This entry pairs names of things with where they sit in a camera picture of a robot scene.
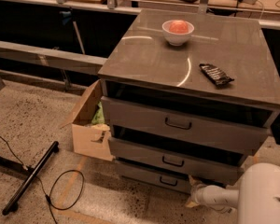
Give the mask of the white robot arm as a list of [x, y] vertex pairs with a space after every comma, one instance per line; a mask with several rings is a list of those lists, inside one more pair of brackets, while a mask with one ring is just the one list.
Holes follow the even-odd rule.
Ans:
[[203, 205], [221, 213], [237, 210], [237, 224], [280, 224], [280, 167], [250, 166], [238, 189], [224, 189], [191, 179], [186, 207]]

